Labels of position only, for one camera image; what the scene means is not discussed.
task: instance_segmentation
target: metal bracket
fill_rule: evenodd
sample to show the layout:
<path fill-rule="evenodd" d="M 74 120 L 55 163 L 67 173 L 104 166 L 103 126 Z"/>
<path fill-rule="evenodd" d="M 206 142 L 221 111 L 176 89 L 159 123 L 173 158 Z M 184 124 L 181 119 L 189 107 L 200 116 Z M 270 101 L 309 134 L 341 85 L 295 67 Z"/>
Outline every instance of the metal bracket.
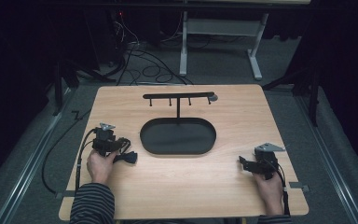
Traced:
<path fill-rule="evenodd" d="M 63 193 L 57 193 L 55 195 L 55 199 L 61 200 L 62 198 L 66 198 L 66 197 L 75 197 L 76 193 L 74 190 L 66 190 Z"/>
<path fill-rule="evenodd" d="M 266 151 L 266 152 L 273 152 L 273 151 L 285 151 L 283 147 L 277 147 L 271 143 L 265 143 L 263 145 L 260 145 L 258 147 L 255 147 L 255 150 L 258 151 Z"/>
<path fill-rule="evenodd" d="M 100 125 L 101 125 L 101 128 L 102 128 L 104 131 L 107 131 L 107 130 L 116 128 L 115 125 L 110 125 L 110 124 L 102 123 L 102 122 L 100 122 Z"/>
<path fill-rule="evenodd" d="M 302 189 L 303 192 L 310 192 L 310 186 L 303 185 L 301 182 L 289 182 L 291 189 Z"/>

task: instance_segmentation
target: gray carpet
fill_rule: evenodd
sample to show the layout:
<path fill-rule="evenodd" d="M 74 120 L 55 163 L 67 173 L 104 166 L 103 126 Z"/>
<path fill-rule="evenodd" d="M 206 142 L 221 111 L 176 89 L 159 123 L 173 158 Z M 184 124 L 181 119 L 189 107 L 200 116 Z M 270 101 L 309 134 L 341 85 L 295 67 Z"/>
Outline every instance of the gray carpet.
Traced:
<path fill-rule="evenodd" d="M 155 54 L 173 72 L 177 73 L 180 46 L 175 46 L 175 43 L 170 42 L 167 45 L 161 45 L 160 48 L 142 44 L 139 49 Z M 252 44 L 251 39 L 215 36 L 208 46 L 198 48 L 205 43 L 199 39 L 192 42 L 190 40 L 190 46 L 193 48 L 188 50 L 186 78 L 194 84 L 257 83 L 264 85 L 283 76 L 298 40 L 281 42 L 272 39 L 262 41 L 257 52 L 257 60 L 263 75 L 261 81 L 253 79 L 250 64 L 245 58 L 245 50 L 250 48 Z M 157 62 L 153 57 L 142 52 L 135 50 L 133 54 Z M 131 56 L 128 64 L 128 70 L 131 72 L 124 73 L 121 85 L 156 82 L 156 77 L 146 76 L 140 76 L 136 83 L 133 82 L 133 78 L 138 76 L 138 72 L 142 73 L 143 69 L 149 65 L 153 64 L 143 58 Z M 145 70 L 145 73 L 152 76 L 156 71 L 156 67 L 149 67 Z M 170 82 L 181 83 L 177 78 L 170 80 Z M 75 122 L 73 110 L 79 111 L 81 115 L 92 107 L 95 94 L 102 85 L 106 84 L 81 80 L 79 88 L 72 90 L 72 94 L 67 94 L 72 95 L 72 97 L 66 97 L 69 103 L 63 110 L 62 117 L 48 141 L 47 149 L 51 148 Z M 358 158 L 331 111 L 323 90 L 320 92 L 317 113 L 319 127 L 315 129 L 309 126 L 308 118 L 302 111 L 301 102 L 307 101 L 307 97 L 293 97 L 290 88 L 290 86 L 281 86 L 272 91 L 266 91 L 266 96 L 297 177 L 304 185 L 310 187 L 310 191 L 304 193 L 310 212 L 302 217 L 293 217 L 293 220 L 295 223 L 353 223 L 337 193 L 337 186 L 332 182 L 326 169 L 324 157 L 314 137 L 315 130 L 320 132 L 323 137 L 324 143 L 335 159 L 336 167 L 341 171 L 340 174 L 348 185 L 347 187 L 351 191 L 357 206 Z M 48 106 L 29 125 L 19 143 L 13 148 L 7 162 L 2 166 L 0 170 L 0 211 L 15 187 L 23 167 L 39 143 L 43 132 L 54 119 L 51 116 L 53 112 L 54 102 L 50 101 Z M 85 117 L 79 121 L 49 154 L 46 164 L 46 180 L 57 191 L 64 191 L 66 188 L 87 120 L 88 117 Z M 43 186 L 41 164 L 36 168 L 37 171 L 32 176 L 31 184 L 21 198 L 20 205 L 14 209 L 13 217 L 10 217 L 11 223 L 62 223 L 58 218 L 61 200 L 55 199 L 54 195 Z M 222 223 L 221 219 L 196 219 L 195 221 L 198 223 Z M 255 222 L 255 217 L 247 218 L 247 223 Z"/>

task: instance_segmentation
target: controller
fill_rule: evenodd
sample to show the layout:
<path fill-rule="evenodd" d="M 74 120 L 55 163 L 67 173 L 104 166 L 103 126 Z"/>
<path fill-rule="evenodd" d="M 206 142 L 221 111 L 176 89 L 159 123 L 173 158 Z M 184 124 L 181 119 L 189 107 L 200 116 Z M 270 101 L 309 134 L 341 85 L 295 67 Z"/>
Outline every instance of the controller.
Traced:
<path fill-rule="evenodd" d="M 255 149 L 255 159 L 256 161 L 247 161 L 240 156 L 243 170 L 264 175 L 266 180 L 271 179 L 272 174 L 278 171 L 278 159 L 275 157 L 274 152 Z"/>
<path fill-rule="evenodd" d="M 124 138 L 116 141 L 116 136 L 112 130 L 96 128 L 96 137 L 92 140 L 92 148 L 98 151 L 101 156 L 107 157 L 110 153 L 123 148 Z"/>

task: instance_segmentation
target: wooden table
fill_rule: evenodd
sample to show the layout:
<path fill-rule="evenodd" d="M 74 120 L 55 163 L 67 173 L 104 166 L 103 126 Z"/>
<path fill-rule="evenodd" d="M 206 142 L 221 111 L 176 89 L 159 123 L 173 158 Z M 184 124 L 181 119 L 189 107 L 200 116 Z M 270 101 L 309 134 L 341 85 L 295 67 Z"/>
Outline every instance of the wooden table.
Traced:
<path fill-rule="evenodd" d="M 214 91 L 216 102 L 183 100 L 182 117 L 203 118 L 216 129 L 212 150 L 198 156 L 153 155 L 142 147 L 140 131 L 155 118 L 174 118 L 168 100 L 143 98 L 146 93 Z M 109 186 L 116 197 L 115 219 L 251 217 L 265 213 L 252 174 L 243 171 L 239 156 L 254 160 L 256 146 L 266 142 L 284 147 L 264 92 L 258 85 L 101 87 L 95 98 L 85 134 L 100 122 L 114 124 L 115 135 L 131 140 L 129 151 L 138 153 L 131 165 L 115 163 Z M 83 153 L 80 186 L 90 182 Z M 287 152 L 276 152 L 286 182 L 297 182 Z M 75 189 L 76 165 L 67 190 Z M 288 189 L 292 215 L 309 208 L 301 189 Z M 62 201 L 60 218 L 68 220 L 73 197 Z"/>

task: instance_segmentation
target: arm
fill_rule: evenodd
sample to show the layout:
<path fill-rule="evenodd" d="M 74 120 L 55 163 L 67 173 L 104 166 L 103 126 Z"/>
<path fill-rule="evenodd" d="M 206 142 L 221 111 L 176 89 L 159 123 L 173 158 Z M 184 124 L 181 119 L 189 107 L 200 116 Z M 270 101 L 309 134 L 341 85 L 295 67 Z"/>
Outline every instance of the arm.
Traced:
<path fill-rule="evenodd" d="M 102 157 L 94 149 L 87 168 L 92 181 L 79 188 L 71 210 L 70 223 L 114 223 L 115 197 L 106 186 L 116 153 Z"/>
<path fill-rule="evenodd" d="M 292 223 L 290 216 L 283 214 L 282 206 L 282 181 L 278 174 L 274 173 L 269 180 L 263 175 L 253 174 L 258 186 L 261 199 L 266 205 L 266 215 L 260 216 L 258 223 Z"/>

